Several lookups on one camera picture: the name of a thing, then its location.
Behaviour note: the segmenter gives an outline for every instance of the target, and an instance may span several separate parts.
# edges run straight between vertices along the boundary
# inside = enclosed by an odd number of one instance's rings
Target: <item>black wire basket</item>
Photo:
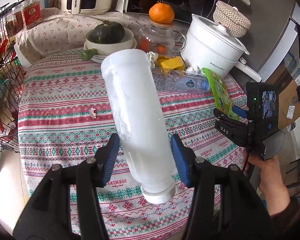
[[[18,102],[24,72],[14,49],[11,8],[0,8],[0,150],[18,151]]]

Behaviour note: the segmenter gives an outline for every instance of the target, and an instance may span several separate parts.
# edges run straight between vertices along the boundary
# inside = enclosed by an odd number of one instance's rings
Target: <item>white floor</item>
[[[0,152],[0,222],[10,234],[29,198],[19,153]]]

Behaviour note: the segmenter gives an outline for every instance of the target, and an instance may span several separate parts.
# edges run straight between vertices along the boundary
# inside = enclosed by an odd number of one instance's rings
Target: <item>kabocha squash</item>
[[[174,11],[170,5],[163,3],[163,0],[157,2],[149,10],[150,19],[161,24],[169,24],[174,19]]]
[[[124,37],[124,27],[120,23],[103,21],[88,35],[88,40],[99,44],[119,43]]]

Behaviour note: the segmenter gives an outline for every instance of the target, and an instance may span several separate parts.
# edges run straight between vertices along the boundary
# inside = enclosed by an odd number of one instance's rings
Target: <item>white bottle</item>
[[[148,202],[165,203],[176,192],[175,164],[149,59],[139,49],[121,50],[101,71],[130,172]]]

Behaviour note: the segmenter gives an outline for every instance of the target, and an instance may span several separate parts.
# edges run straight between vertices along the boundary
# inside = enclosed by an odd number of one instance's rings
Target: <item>glass teapot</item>
[[[143,27],[137,35],[137,48],[144,52],[157,52],[161,55],[170,56],[172,52],[182,51],[186,45],[186,37],[173,30],[172,24],[160,24],[150,20],[151,26]],[[180,49],[174,49],[174,33],[178,33],[183,38],[183,44]]]

